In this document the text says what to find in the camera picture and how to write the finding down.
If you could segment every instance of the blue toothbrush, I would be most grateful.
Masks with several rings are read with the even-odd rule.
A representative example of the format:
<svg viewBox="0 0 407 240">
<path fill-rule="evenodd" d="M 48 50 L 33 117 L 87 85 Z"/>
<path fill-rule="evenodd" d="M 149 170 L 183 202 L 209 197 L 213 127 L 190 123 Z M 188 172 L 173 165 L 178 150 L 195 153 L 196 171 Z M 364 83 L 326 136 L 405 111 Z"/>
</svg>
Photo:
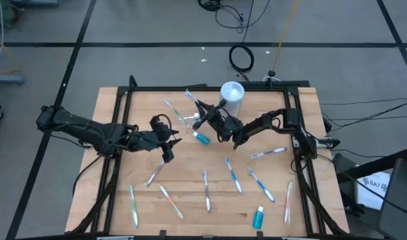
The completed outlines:
<svg viewBox="0 0 407 240">
<path fill-rule="evenodd" d="M 238 188 L 239 193 L 242 194 L 241 185 L 239 184 L 239 181 L 238 181 L 238 179 L 236 178 L 236 175 L 235 175 L 235 173 L 233 172 L 232 167 L 230 167 L 230 162 L 229 162 L 229 158 L 228 158 L 228 157 L 226 157 L 226 163 L 228 164 L 228 167 L 229 167 L 229 169 L 230 169 L 230 173 L 232 174 L 232 177 L 233 177 L 233 181 L 235 182 L 235 185 L 236 185 L 236 187 Z"/>
<path fill-rule="evenodd" d="M 248 167 L 248 171 L 250 172 L 250 174 L 252 175 L 252 177 L 254 177 L 257 180 L 257 183 L 260 187 L 262 187 L 264 193 L 268 196 L 268 198 L 270 199 L 270 201 L 272 201 L 273 203 L 276 203 L 276 200 L 273 198 L 272 194 L 270 194 L 269 190 L 266 189 L 266 187 L 264 187 L 263 183 L 256 177 L 256 175 L 254 174 L 254 172 Z"/>
</svg>

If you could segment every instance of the wooden table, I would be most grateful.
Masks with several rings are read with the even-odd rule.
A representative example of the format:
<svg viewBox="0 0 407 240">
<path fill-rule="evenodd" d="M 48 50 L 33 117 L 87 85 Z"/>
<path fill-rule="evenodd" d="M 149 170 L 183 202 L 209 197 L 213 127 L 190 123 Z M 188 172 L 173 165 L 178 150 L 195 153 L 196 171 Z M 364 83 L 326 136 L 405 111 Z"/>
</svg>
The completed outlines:
<svg viewBox="0 0 407 240">
<path fill-rule="evenodd" d="M 94 121 L 111 122 L 116 91 L 117 88 L 110 87 L 100 89 L 93 115 Z M 299 88 L 299 92 L 306 129 L 317 137 L 323 137 L 326 133 L 316 90 Z M 206 103 L 216 104 L 219 99 L 218 92 L 204 91 L 193 92 L 193 94 Z M 164 113 L 170 117 L 173 129 L 180 131 L 177 137 L 181 137 L 183 141 L 173 148 L 174 160 L 163 167 L 149 187 L 145 184 L 161 163 L 162 151 L 156 149 L 152 152 L 123 152 L 111 221 L 111 235 L 159 235 L 159 231 L 165 229 L 168 235 L 256 236 L 252 221 L 257 207 L 262 206 L 264 207 L 262 231 L 265 236 L 306 236 L 297 177 L 290 169 L 293 154 L 289 135 L 280 135 L 270 130 L 263 131 L 234 151 L 232 142 L 218 143 L 216 132 L 205 124 L 201 132 L 210 137 L 212 143 L 210 146 L 204 146 L 194 139 L 190 129 L 182 127 L 173 112 L 162 101 L 163 97 L 170 100 L 171 104 L 184 115 L 192 115 L 196 111 L 193 102 L 188 100 L 181 91 L 133 92 L 129 124 L 139 125 L 140 130 L 150 130 L 151 117 Z M 239 118 L 246 124 L 262 113 L 282 107 L 285 107 L 282 93 L 247 92 Z M 278 147 L 287 147 L 288 150 L 255 160 L 250 159 L 251 154 Z M 330 151 L 327 149 L 319 149 L 318 153 L 330 158 Z M 232 181 L 224 161 L 225 157 L 230 158 L 244 191 L 243 195 L 238 193 Z M 81 168 L 94 159 L 95 151 L 85 150 Z M 66 231 L 76 227 L 94 204 L 102 163 L 103 161 L 100 161 L 79 180 Z M 264 195 L 256 180 L 248 173 L 248 166 L 276 198 L 278 201 L 276 204 L 270 202 Z M 208 173 L 211 213 L 206 210 L 203 170 Z M 314 171 L 322 205 L 338 225 L 348 231 L 334 166 L 323 158 L 315 159 Z M 294 191 L 291 224 L 286 225 L 284 211 L 289 181 L 294 182 Z M 165 187 L 177 203 L 184 219 L 177 217 L 173 207 L 160 191 L 158 183 Z M 134 186 L 139 229 L 133 227 L 129 184 Z M 310 201 L 309 203 L 313 229 L 314 232 L 318 232 L 314 208 Z M 99 230 L 103 229 L 105 211 L 106 206 L 103 206 Z"/>
</svg>

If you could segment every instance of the small bottle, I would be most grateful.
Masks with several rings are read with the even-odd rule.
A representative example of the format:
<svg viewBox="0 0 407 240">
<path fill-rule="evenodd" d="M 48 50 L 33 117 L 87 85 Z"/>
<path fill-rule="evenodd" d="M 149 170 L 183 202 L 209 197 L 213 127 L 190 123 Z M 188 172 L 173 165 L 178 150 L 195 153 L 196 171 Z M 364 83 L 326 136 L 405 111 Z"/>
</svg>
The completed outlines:
<svg viewBox="0 0 407 240">
<path fill-rule="evenodd" d="M 254 213 L 254 222 L 252 223 L 252 227 L 255 229 L 261 229 L 263 225 L 263 207 L 258 207 L 256 213 Z"/>
<path fill-rule="evenodd" d="M 209 139 L 208 137 L 206 137 L 202 133 L 194 132 L 193 136 L 195 136 L 195 138 L 204 145 L 208 146 L 211 143 L 211 139 Z"/>
</svg>

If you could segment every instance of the yellow cable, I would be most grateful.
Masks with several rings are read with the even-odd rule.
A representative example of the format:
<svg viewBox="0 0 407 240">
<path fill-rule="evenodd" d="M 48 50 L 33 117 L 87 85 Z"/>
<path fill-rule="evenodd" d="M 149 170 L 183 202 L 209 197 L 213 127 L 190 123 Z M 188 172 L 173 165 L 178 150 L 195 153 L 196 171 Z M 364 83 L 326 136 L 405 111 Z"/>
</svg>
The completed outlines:
<svg viewBox="0 0 407 240">
<path fill-rule="evenodd" d="M 296 12 L 297 4 L 298 4 L 298 0 L 294 0 L 294 4 L 292 5 L 290 16 L 288 17 L 288 21 L 286 22 L 286 25 L 284 27 L 284 31 L 282 32 L 281 39 L 279 40 L 278 50 L 276 51 L 275 64 L 273 65 L 273 71 L 275 71 L 276 65 L 278 64 L 279 55 L 281 53 L 282 42 L 284 41 L 286 32 L 288 31 L 288 27 L 290 26 L 292 16 Z"/>
<path fill-rule="evenodd" d="M 12 57 L 14 58 L 14 60 L 16 60 L 18 66 L 20 66 L 21 68 L 21 62 L 18 60 L 18 58 L 11 52 L 11 50 L 7 47 L 5 47 L 1 42 L 0 42 L 0 46 L 2 47 L 2 49 L 0 51 L 2 51 L 3 49 L 6 50 L 6 52 Z M 21 72 L 21 70 L 19 69 L 9 69 L 9 70 L 3 70 L 0 71 L 0 74 L 7 74 L 7 73 L 17 73 L 17 72 Z"/>
</svg>

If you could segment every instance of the gray floor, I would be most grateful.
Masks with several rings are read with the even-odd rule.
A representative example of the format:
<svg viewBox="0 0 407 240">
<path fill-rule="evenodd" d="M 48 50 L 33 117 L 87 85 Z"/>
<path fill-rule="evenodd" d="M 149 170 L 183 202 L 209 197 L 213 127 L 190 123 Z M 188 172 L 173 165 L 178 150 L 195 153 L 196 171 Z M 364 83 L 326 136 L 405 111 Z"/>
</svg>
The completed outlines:
<svg viewBox="0 0 407 240">
<path fill-rule="evenodd" d="M 385 0 L 403 40 L 407 42 L 407 1 Z M 224 0 L 247 15 L 250 1 Z M 60 0 L 58 8 L 26 9 L 16 28 L 7 30 L 10 42 L 75 42 L 89 0 Z M 256 1 L 252 20 L 264 8 Z M 266 14 L 250 27 L 247 41 L 279 41 L 292 1 L 272 0 Z M 220 21 L 235 24 L 228 13 Z M 230 42 L 241 41 L 234 29 L 217 25 L 214 13 L 195 1 L 98 0 L 84 42 Z M 394 43 L 374 0 L 300 1 L 287 42 Z M 5 238 L 35 158 L 42 134 L 35 120 L 40 106 L 54 102 L 72 48 L 19 48 L 6 52 L 0 70 L 21 68 L 26 84 L 0 85 L 5 118 L 0 124 L 0 239 Z M 229 47 L 81 48 L 63 105 L 91 117 L 97 91 L 103 86 L 126 85 L 133 74 L 141 86 L 207 83 L 220 86 L 242 80 L 230 67 Z M 252 48 L 256 62 L 252 81 L 261 81 L 272 68 L 276 48 Z M 234 53 L 245 65 L 248 57 Z M 407 97 L 407 68 L 396 48 L 283 48 L 277 77 L 284 81 L 309 80 L 321 103 L 369 101 Z M 332 118 L 365 117 L 404 101 L 323 106 Z M 407 106 L 389 116 L 407 115 Z M 407 119 L 367 121 L 333 132 L 346 148 L 365 155 L 388 155 L 407 148 Z M 357 163 L 370 159 L 344 153 Z M 83 151 L 52 139 L 27 206 L 17 237 L 61 234 L 71 205 L 71 186 Z M 351 220 L 352 231 L 374 235 Z"/>
</svg>

